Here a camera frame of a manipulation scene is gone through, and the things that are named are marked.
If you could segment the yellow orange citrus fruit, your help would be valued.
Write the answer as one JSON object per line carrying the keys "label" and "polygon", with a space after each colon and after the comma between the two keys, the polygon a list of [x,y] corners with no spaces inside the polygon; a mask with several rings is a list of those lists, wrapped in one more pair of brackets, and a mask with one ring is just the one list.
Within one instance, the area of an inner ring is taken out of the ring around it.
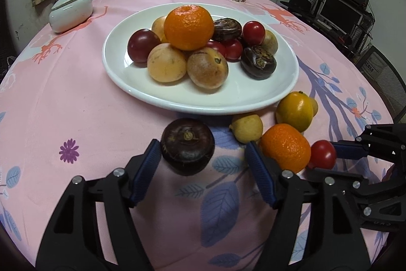
{"label": "yellow orange citrus fruit", "polygon": [[302,91],[294,91],[278,104],[275,118],[277,123],[291,125],[299,132],[306,131],[314,117],[311,98]]}

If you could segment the small yellow longan fruit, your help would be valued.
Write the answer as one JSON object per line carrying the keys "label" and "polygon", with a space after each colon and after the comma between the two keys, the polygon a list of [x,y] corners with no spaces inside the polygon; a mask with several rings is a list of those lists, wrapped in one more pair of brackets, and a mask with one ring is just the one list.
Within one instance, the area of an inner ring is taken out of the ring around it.
{"label": "small yellow longan fruit", "polygon": [[229,128],[236,140],[247,144],[262,137],[264,125],[257,114],[240,114],[233,117]]}

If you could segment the greenish tan round fruit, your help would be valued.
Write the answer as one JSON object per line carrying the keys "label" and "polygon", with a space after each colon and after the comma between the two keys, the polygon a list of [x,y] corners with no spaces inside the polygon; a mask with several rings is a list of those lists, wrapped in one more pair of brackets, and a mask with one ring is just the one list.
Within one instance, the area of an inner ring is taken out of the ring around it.
{"label": "greenish tan round fruit", "polygon": [[274,56],[279,47],[277,37],[270,30],[265,30],[265,32],[266,34],[264,37],[264,41],[261,44],[261,47]]}

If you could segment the dark brown passion fruit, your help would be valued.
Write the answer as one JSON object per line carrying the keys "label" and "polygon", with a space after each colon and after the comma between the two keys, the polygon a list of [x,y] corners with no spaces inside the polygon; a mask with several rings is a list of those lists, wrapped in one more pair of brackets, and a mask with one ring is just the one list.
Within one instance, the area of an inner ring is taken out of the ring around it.
{"label": "dark brown passion fruit", "polygon": [[240,37],[242,34],[242,25],[233,18],[221,18],[215,20],[212,40],[224,42]]}

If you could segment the large orange tangerine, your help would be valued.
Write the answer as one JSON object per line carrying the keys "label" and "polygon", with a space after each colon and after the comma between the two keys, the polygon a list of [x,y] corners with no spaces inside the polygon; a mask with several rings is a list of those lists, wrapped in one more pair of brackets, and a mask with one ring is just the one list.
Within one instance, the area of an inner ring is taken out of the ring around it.
{"label": "large orange tangerine", "polygon": [[199,5],[182,5],[172,10],[164,21],[168,42],[182,51],[195,51],[207,45],[214,34],[210,13]]}

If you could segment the dark red plum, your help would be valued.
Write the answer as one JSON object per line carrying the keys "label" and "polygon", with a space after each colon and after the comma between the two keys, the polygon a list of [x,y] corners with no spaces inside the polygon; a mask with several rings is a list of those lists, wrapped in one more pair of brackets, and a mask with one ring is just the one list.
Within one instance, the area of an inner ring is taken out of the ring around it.
{"label": "dark red plum", "polygon": [[140,29],[132,34],[127,43],[130,59],[136,64],[147,61],[149,53],[161,43],[159,37],[149,29]]}

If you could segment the tan striped melon fruit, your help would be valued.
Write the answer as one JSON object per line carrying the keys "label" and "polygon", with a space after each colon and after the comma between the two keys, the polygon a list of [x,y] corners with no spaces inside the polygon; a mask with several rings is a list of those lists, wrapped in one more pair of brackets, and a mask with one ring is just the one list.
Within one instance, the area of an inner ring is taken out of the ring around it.
{"label": "tan striped melon fruit", "polygon": [[154,32],[154,34],[156,34],[161,43],[167,43],[167,39],[166,36],[164,34],[164,22],[166,20],[166,16],[161,16],[157,19],[155,19],[154,23],[151,26],[151,30],[152,32]]}

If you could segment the white round plate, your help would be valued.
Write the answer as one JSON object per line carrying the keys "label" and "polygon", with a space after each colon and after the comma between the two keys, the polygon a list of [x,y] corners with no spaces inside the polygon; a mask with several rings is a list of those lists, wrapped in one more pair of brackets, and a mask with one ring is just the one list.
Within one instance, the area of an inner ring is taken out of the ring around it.
{"label": "white round plate", "polygon": [[225,115],[252,112],[268,107],[290,93],[299,78],[295,52],[281,34],[277,67],[267,79],[248,76],[237,62],[228,65],[225,83],[214,90],[196,86],[187,76],[170,84],[152,79],[144,65],[135,65],[127,52],[131,35],[151,28],[153,21],[178,7],[178,3],[157,5],[126,17],[107,35],[103,44],[103,66],[116,86],[145,103],[177,112]]}

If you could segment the pink printed tablecloth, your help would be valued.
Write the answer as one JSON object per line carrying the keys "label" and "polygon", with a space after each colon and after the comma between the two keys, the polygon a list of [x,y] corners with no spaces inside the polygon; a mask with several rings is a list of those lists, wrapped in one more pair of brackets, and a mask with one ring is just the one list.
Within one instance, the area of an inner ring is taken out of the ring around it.
{"label": "pink printed tablecloth", "polygon": [[[143,103],[107,76],[103,42],[129,15],[166,3],[206,3],[254,15],[298,56],[296,85],[319,110],[307,140],[350,140],[391,123],[379,94],[333,44],[269,0],[95,0],[92,17],[55,35],[44,27],[1,83],[1,222],[35,262],[43,232],[70,180],[102,178],[145,151],[178,113]],[[252,270],[275,212],[257,191],[230,117],[208,117],[215,154],[196,176],[161,161],[131,210],[156,270]]]}

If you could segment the black metal shelf rack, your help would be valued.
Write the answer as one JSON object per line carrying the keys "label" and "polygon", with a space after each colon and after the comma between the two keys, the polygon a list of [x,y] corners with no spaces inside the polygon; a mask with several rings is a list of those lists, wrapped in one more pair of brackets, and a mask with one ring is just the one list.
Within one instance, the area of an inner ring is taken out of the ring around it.
{"label": "black metal shelf rack", "polygon": [[353,0],[289,0],[280,5],[325,36],[351,61],[372,39],[374,15]]}

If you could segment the black computer monitor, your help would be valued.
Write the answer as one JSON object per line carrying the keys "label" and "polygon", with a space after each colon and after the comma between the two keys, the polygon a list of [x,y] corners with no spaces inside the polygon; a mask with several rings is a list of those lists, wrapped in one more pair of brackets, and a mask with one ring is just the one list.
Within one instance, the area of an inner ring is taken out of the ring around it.
{"label": "black computer monitor", "polygon": [[343,0],[324,0],[319,17],[334,28],[350,35],[363,15]]}

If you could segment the white lidded ceramic jar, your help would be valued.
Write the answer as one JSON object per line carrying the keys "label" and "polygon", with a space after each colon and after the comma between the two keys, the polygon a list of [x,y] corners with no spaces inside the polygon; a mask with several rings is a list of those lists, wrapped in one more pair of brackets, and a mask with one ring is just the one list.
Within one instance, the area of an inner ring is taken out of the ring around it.
{"label": "white lidded ceramic jar", "polygon": [[49,25],[53,32],[64,33],[84,23],[92,13],[92,0],[58,0],[49,13]]}

